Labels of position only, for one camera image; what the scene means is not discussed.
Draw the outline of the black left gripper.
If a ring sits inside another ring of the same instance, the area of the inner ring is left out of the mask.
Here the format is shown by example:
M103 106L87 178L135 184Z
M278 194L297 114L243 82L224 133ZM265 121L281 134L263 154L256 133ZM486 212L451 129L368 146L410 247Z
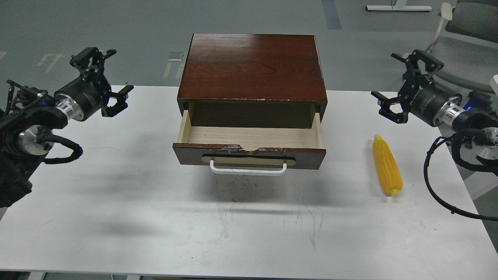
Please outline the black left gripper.
M104 54L96 47L87 47L71 57L70 65L79 71L80 76L54 94L57 108L68 120L83 122L100 108L103 117L114 117L128 108L128 93L135 87L126 85L119 92L112 92L103 74L105 60L116 53L115 49ZM108 106L110 99L116 100L112 106Z

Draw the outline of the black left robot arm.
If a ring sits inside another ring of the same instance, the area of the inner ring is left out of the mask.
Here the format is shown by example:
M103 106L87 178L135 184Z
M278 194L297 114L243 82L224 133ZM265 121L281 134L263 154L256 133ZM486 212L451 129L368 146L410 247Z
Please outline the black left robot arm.
M31 193L31 175L41 165L65 164L82 156L82 147L53 130L66 127L70 120L83 122L98 110L114 117L128 107L127 85L113 92L104 75L105 61L116 50L101 52L88 47L73 55L70 65L79 76L50 95L47 90L22 86L8 80L7 106L0 122L0 205L2 208Z

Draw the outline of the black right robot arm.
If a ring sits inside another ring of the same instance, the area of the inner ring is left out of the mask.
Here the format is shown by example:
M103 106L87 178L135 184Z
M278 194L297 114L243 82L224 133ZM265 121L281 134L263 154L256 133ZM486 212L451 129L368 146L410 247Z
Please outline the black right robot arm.
M460 107L462 96L436 82L432 77L443 62L425 50L414 50L406 57L392 53L403 62L404 84L394 98L377 91L379 114L402 124L412 113L429 126L449 125L453 161L466 170L497 174L497 119L488 113Z

